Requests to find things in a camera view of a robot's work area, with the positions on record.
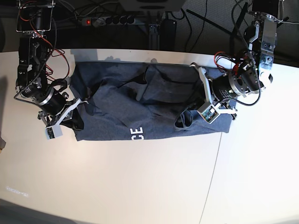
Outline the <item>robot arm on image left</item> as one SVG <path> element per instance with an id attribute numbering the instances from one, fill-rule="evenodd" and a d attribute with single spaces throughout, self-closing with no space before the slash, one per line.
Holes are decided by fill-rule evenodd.
<path id="1" fill-rule="evenodd" d="M 38 119 L 43 119 L 46 126 L 55 123 L 75 131 L 84 129 L 84 122 L 77 108 L 72 109 L 77 99 L 69 101 L 65 89 L 67 78 L 52 78 L 53 70 L 47 65 L 56 48 L 44 34 L 56 22 L 52 17 L 55 2 L 53 0 L 20 0 L 17 18 L 17 32 L 22 32 L 19 44 L 19 65 L 17 68 L 16 87 L 19 91 L 15 100 L 35 105 L 41 109 Z"/>

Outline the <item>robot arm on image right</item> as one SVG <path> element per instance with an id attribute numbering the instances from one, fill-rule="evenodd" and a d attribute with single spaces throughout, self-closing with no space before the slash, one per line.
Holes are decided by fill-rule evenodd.
<path id="1" fill-rule="evenodd" d="M 250 94 L 260 98 L 262 90 L 272 83 L 277 26 L 285 21 L 283 3 L 282 0 L 254 0 L 251 9 L 244 6 L 242 13 L 252 15 L 254 20 L 244 33 L 239 30 L 241 21 L 234 21 L 231 37 L 239 37 L 245 50 L 236 56 L 223 51 L 214 55 L 214 63 L 222 76 L 211 78 L 204 67 L 191 64 L 204 89 L 204 98 L 197 105 L 197 112 L 207 123 L 213 123 L 222 114 L 235 119 L 237 110 L 230 106 L 230 102 L 237 102 L 238 97 L 245 98 Z"/>

